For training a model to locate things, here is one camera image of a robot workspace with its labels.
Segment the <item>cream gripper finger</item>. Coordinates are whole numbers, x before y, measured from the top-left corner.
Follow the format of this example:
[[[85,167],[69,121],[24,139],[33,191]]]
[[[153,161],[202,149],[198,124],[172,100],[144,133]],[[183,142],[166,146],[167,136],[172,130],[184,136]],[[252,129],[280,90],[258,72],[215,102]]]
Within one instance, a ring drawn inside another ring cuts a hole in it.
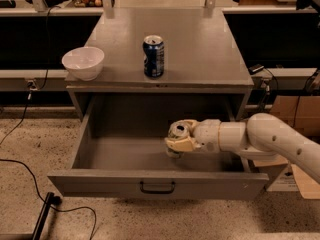
[[[173,130],[176,134],[190,134],[198,124],[199,122],[193,119],[179,120],[174,123]]]
[[[166,138],[165,143],[168,148],[177,152],[192,152],[199,147],[196,140],[191,137],[183,139]]]

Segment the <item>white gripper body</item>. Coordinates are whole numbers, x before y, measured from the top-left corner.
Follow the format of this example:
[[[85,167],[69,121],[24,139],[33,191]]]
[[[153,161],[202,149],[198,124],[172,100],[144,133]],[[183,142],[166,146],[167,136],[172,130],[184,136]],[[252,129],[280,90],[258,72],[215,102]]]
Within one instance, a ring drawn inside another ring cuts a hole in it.
[[[193,130],[193,137],[196,140],[196,150],[209,153],[218,153],[219,128],[221,121],[206,119],[200,122]]]

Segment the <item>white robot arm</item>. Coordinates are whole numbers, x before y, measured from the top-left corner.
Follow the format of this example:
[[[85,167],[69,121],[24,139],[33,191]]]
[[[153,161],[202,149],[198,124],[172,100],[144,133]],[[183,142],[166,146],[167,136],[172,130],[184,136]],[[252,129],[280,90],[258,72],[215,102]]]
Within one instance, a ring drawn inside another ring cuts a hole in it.
[[[257,113],[241,122],[176,121],[165,143],[173,157],[190,152],[232,152],[249,160],[272,160],[280,155],[320,182],[320,145],[271,114]]]

